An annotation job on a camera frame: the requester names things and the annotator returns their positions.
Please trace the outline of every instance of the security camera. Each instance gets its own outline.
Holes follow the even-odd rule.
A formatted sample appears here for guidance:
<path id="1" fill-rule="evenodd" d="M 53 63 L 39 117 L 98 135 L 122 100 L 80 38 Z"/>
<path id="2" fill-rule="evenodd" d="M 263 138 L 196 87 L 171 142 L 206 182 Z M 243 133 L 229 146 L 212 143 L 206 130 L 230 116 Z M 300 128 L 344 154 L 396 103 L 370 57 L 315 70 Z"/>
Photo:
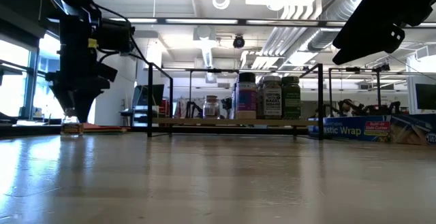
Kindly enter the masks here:
<path id="1" fill-rule="evenodd" d="M 237 35 L 233 41 L 234 48 L 242 48 L 245 45 L 245 40 L 242 35 Z"/>

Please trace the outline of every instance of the label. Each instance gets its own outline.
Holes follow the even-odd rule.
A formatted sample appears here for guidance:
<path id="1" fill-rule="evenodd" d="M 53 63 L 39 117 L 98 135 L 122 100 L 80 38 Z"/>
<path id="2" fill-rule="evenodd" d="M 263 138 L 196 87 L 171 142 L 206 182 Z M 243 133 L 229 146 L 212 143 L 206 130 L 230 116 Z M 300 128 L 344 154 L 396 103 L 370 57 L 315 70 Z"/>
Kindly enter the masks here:
<path id="1" fill-rule="evenodd" d="M 281 116 L 281 89 L 264 89 L 264 115 Z"/>
<path id="2" fill-rule="evenodd" d="M 238 112 L 256 111 L 256 84 L 239 83 L 238 84 Z"/>
<path id="3" fill-rule="evenodd" d="M 205 117 L 217 118 L 218 117 L 217 109 L 215 108 L 215 106 L 213 106 L 213 107 L 205 106 L 204 115 L 205 115 Z"/>
<path id="4" fill-rule="evenodd" d="M 364 135 L 387 136 L 390 131 L 390 122 L 369 121 L 365 123 Z"/>
<path id="5" fill-rule="evenodd" d="M 300 92 L 283 92 L 283 118 L 299 119 L 301 116 Z"/>
<path id="6" fill-rule="evenodd" d="M 61 125 L 62 135 L 82 135 L 83 124 L 82 123 L 65 123 Z"/>
<path id="7" fill-rule="evenodd" d="M 436 133 L 428 133 L 425 136 L 425 139 L 427 140 L 427 142 L 429 144 L 432 144 L 432 145 L 436 144 Z"/>

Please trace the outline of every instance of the bottle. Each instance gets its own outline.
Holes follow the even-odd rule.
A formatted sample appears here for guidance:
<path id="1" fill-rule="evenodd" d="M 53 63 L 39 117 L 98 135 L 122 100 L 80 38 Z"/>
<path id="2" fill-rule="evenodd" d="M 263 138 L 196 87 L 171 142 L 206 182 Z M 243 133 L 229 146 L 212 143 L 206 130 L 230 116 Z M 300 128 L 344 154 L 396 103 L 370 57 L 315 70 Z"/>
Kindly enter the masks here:
<path id="1" fill-rule="evenodd" d="M 298 77 L 283 77 L 281 91 L 283 98 L 283 119 L 296 120 L 301 116 L 301 89 Z"/>
<path id="2" fill-rule="evenodd" d="M 265 119 L 281 119 L 281 79 L 265 76 L 262 87 Z"/>
<path id="3" fill-rule="evenodd" d="M 236 118 L 256 119 L 255 74 L 241 73 L 236 85 Z"/>
<path id="4" fill-rule="evenodd" d="M 203 118 L 220 117 L 219 102 L 216 95 L 207 95 L 206 102 L 203 105 Z"/>
<path id="5" fill-rule="evenodd" d="M 258 89 L 257 89 L 258 102 L 257 102 L 257 108 L 256 108 L 256 118 L 257 119 L 264 118 L 264 103 L 263 103 L 263 90 L 262 90 L 263 86 L 264 86 L 264 77 L 262 77 L 258 83 Z"/>
<path id="6" fill-rule="evenodd" d="M 74 108 L 65 109 L 61 123 L 61 135 L 83 135 L 83 124 L 78 120 Z"/>

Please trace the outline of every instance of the fluorescent light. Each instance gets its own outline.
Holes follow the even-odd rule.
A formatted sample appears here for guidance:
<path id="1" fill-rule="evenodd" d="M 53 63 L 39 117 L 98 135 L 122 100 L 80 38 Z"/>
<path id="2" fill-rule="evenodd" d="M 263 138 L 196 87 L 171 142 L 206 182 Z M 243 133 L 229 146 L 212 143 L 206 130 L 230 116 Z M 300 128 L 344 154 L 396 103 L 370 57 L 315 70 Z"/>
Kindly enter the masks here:
<path id="1" fill-rule="evenodd" d="M 238 20 L 228 20 L 228 19 L 165 19 L 167 23 L 170 24 L 218 24 L 218 25 L 235 25 Z"/>
<path id="2" fill-rule="evenodd" d="M 338 27 L 338 28 L 321 28 L 321 31 L 326 31 L 326 32 L 339 32 L 341 31 L 342 28 Z"/>
<path id="3" fill-rule="evenodd" d="M 436 22 L 423 22 L 417 27 L 436 27 Z"/>
<path id="4" fill-rule="evenodd" d="M 186 71 L 186 69 L 181 68 L 163 68 L 164 71 Z"/>
<path id="5" fill-rule="evenodd" d="M 246 70 L 239 70 L 239 72 L 252 72 L 252 73 L 268 73 L 271 72 L 270 70 L 251 70 L 251 69 L 246 69 Z"/>
<path id="6" fill-rule="evenodd" d="M 175 86 L 174 89 L 189 89 L 188 86 Z M 191 89 L 230 89 L 225 87 L 191 87 Z"/>
<path id="7" fill-rule="evenodd" d="M 111 18 L 110 20 L 125 21 L 123 18 Z M 153 18 L 128 18 L 130 23 L 157 23 L 157 19 Z"/>
<path id="8" fill-rule="evenodd" d="M 345 26 L 346 22 L 327 22 L 326 26 L 327 27 L 343 27 Z"/>
<path id="9" fill-rule="evenodd" d="M 312 20 L 247 20 L 247 25 L 318 26 L 318 21 L 312 21 Z"/>

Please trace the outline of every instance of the monitor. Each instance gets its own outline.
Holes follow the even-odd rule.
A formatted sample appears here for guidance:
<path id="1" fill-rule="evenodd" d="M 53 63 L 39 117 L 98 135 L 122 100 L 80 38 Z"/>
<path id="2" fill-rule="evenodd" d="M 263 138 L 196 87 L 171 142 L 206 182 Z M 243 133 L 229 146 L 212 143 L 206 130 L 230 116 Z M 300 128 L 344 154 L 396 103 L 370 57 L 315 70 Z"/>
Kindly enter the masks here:
<path id="1" fill-rule="evenodd" d="M 418 109 L 436 110 L 436 84 L 415 84 Z"/>
<path id="2" fill-rule="evenodd" d="M 153 85 L 153 106 L 160 106 L 162 104 L 162 97 L 164 96 L 164 84 Z M 138 85 L 135 87 L 133 106 L 147 106 L 148 103 L 148 85 Z"/>

